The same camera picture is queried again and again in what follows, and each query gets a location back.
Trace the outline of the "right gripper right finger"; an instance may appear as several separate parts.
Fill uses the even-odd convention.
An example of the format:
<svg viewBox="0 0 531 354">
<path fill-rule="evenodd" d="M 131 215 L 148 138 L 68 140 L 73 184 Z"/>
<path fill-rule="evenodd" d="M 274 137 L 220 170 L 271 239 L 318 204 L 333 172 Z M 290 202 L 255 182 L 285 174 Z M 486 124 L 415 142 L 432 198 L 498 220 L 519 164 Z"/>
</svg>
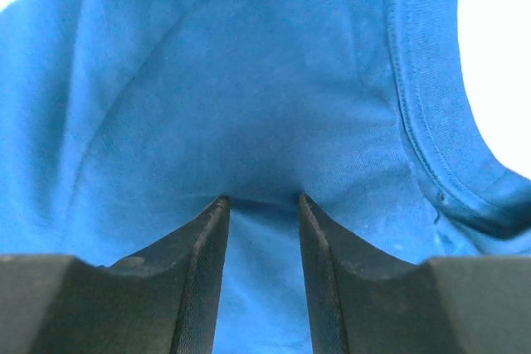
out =
<svg viewBox="0 0 531 354">
<path fill-rule="evenodd" d="M 414 265 L 347 230 L 309 196 L 300 196 L 299 212 L 314 352 L 529 352 L 529 258 L 435 257 Z"/>
</svg>

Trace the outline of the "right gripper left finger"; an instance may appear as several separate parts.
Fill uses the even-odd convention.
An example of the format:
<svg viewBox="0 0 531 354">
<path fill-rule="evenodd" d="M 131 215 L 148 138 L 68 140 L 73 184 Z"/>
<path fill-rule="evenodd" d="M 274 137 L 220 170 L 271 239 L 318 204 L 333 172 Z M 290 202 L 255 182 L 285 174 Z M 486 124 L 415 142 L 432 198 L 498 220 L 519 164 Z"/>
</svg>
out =
<svg viewBox="0 0 531 354">
<path fill-rule="evenodd" d="M 1 258 L 4 353 L 209 353 L 230 202 L 109 267 L 70 255 Z"/>
</svg>

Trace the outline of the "dark blue t shirt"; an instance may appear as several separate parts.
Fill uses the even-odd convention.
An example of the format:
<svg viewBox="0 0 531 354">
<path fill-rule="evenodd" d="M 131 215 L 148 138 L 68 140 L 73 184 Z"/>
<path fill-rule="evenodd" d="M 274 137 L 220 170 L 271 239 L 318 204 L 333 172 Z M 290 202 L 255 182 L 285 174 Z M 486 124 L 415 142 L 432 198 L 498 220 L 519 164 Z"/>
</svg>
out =
<svg viewBox="0 0 531 354">
<path fill-rule="evenodd" d="M 16 0 L 1 250 L 112 264 L 217 196 L 214 350 L 307 353 L 298 201 L 399 259 L 528 255 L 530 182 L 474 121 L 458 0 Z"/>
</svg>

